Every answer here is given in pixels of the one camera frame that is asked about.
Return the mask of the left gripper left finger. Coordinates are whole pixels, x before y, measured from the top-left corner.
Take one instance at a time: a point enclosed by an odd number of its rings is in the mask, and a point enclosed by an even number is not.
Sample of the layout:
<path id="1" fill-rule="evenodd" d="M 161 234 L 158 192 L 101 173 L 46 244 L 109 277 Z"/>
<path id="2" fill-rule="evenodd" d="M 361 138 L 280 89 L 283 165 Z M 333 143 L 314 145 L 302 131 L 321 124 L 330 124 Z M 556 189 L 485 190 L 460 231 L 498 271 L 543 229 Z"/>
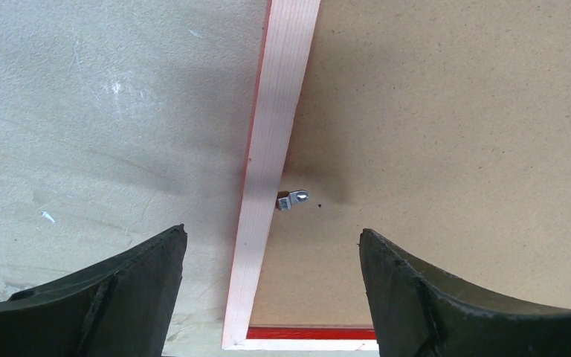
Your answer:
<path id="1" fill-rule="evenodd" d="M 0 302 L 0 356 L 161 356 L 187 233 L 142 243 Z"/>

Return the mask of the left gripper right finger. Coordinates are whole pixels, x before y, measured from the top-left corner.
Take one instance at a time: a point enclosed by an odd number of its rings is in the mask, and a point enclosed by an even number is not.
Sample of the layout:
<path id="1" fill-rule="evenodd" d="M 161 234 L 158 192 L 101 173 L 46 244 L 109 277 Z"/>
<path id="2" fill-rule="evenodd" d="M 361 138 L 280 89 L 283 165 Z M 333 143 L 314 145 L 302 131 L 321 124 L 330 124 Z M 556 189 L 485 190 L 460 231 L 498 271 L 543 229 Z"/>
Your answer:
<path id="1" fill-rule="evenodd" d="M 371 229 L 359 256 L 381 356 L 571 356 L 571 309 L 485 289 Z"/>

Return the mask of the brown cardboard backing board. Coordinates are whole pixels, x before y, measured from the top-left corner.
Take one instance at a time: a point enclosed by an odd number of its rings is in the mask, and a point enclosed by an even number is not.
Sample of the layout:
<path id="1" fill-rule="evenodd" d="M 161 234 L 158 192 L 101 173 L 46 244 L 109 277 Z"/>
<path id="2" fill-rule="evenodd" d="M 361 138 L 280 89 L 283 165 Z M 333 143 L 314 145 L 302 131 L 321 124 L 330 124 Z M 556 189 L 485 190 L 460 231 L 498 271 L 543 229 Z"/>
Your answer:
<path id="1" fill-rule="evenodd" d="M 365 326 L 370 228 L 571 309 L 571 1 L 322 1 L 254 326 Z"/>

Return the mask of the red picture frame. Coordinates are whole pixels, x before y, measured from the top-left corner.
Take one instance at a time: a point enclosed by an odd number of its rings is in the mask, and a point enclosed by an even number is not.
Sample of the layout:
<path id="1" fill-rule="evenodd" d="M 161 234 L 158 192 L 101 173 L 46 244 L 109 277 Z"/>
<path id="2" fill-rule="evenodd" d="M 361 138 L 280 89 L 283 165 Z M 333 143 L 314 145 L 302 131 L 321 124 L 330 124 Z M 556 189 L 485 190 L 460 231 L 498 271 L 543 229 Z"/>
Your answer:
<path id="1" fill-rule="evenodd" d="M 250 327 L 319 1 L 268 1 L 222 330 L 224 350 L 376 351 L 371 329 Z"/>

